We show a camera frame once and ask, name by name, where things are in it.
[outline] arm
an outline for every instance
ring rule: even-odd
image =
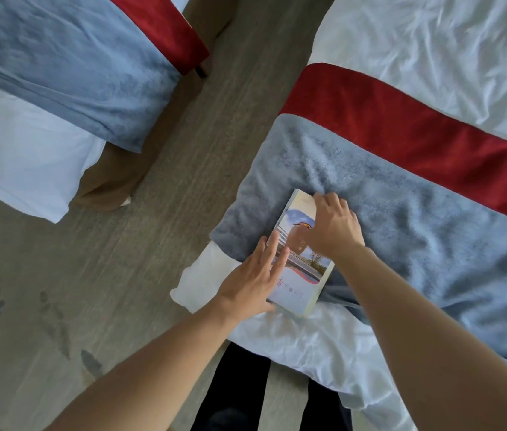
[[[507,430],[507,363],[365,247],[347,202],[315,202],[306,242],[336,263],[365,309],[419,430]]]
[[[262,237],[208,304],[88,387],[47,431],[165,431],[237,324],[274,309],[266,299],[289,255],[271,267],[278,241]]]

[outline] brown bed skirt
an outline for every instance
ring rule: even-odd
[[[231,21],[236,7],[237,0],[190,0],[183,14],[211,53],[215,38]],[[101,211],[120,207],[142,182],[186,107],[200,93],[203,77],[211,71],[211,58],[200,65],[200,75],[193,70],[182,77],[146,137],[141,153],[106,143],[98,162],[82,176],[72,203]]]

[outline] brochure cover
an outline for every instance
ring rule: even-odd
[[[313,196],[295,189],[275,229],[279,231],[278,255],[290,249],[287,264],[269,300],[298,316],[307,317],[333,269],[333,262],[312,251],[300,230],[315,224]]]

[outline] pant leg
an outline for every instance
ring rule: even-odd
[[[256,431],[271,361],[231,343],[191,431]]]
[[[352,431],[351,410],[341,405],[339,395],[314,380],[307,385],[307,404],[300,431]]]

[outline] blue-gray fabric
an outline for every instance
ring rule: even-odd
[[[347,199],[377,256],[507,360],[507,216],[284,114],[211,239],[245,260],[295,188]],[[320,300],[346,305],[367,323],[338,271]]]
[[[0,0],[0,89],[139,152],[179,72],[110,0]]]

